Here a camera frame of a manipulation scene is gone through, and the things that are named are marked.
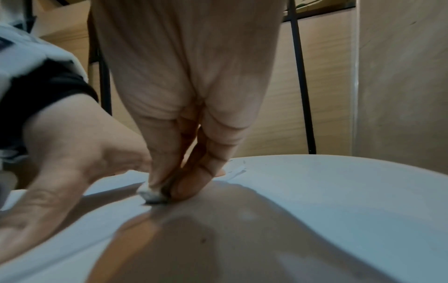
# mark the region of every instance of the white table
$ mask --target white table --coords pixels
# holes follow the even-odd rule
[[[238,158],[225,169],[227,175],[218,179],[255,190],[329,242],[396,280],[447,282],[447,175],[378,160],[324,155]],[[147,174],[137,172],[105,178],[86,194],[146,178]],[[19,194],[10,197],[7,207]],[[150,210],[142,202],[135,196],[90,212],[3,265],[0,282],[82,282],[114,231]],[[110,211],[114,217],[107,216]]]

